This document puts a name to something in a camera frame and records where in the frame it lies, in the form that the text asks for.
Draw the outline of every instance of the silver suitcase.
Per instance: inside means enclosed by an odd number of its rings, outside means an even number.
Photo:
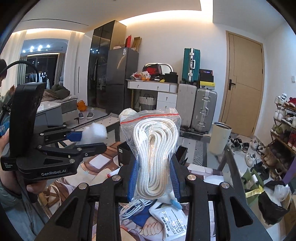
[[[210,131],[216,102],[217,93],[215,91],[208,89],[197,90],[191,122],[192,132],[206,133]]]
[[[176,110],[181,116],[182,127],[190,127],[194,109],[196,90],[196,86],[179,84]]]

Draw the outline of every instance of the suitcase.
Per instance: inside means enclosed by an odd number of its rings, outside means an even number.
[[[209,132],[214,118],[217,93],[209,89],[198,89],[195,97],[191,131]]]
[[[183,73],[182,81],[197,82],[200,72],[200,50],[198,49],[185,49],[183,60]]]
[[[181,126],[189,128],[191,125],[197,87],[179,84],[176,110],[181,116]]]

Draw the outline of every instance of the black bag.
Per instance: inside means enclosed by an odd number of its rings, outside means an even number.
[[[285,184],[283,181],[269,181],[268,183],[265,184],[265,187],[268,187],[271,190],[274,190],[275,185],[285,185]],[[258,206],[265,222],[271,225],[279,223],[282,220],[283,216],[290,211],[290,206],[288,207],[288,210],[286,210],[283,207],[280,207],[276,205],[274,202],[272,202],[269,199],[266,192],[263,192],[259,195]]]

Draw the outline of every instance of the white cord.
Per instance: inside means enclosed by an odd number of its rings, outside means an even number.
[[[132,215],[142,212],[146,206],[153,202],[154,200],[133,199],[126,207],[120,210],[119,216],[122,220],[127,219]]]
[[[133,139],[140,162],[137,192],[143,199],[157,199],[168,182],[168,156],[176,146],[178,129],[170,119],[148,118],[135,125]]]

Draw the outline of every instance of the curtain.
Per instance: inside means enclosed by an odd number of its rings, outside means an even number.
[[[22,45],[25,40],[27,30],[12,33],[8,39],[0,58],[4,59],[7,65],[20,59]],[[4,95],[11,86],[17,86],[18,65],[15,65],[7,70],[6,79],[2,81],[0,92]]]
[[[54,84],[55,85],[59,83],[62,68],[63,68],[63,66],[65,64],[65,57],[66,57],[65,53],[59,53],[59,55],[57,57],[57,67],[56,67],[56,73],[55,73],[55,76],[54,76]]]
[[[78,45],[81,37],[84,33],[71,31],[70,39],[68,42],[66,57],[65,57],[65,67],[64,67],[64,86],[70,91],[72,95],[75,95],[75,76],[76,70],[76,56]]]
[[[27,56],[20,57],[20,60],[27,60]],[[18,71],[17,71],[17,84],[21,85],[25,83],[25,75],[26,75],[26,65],[19,64]]]

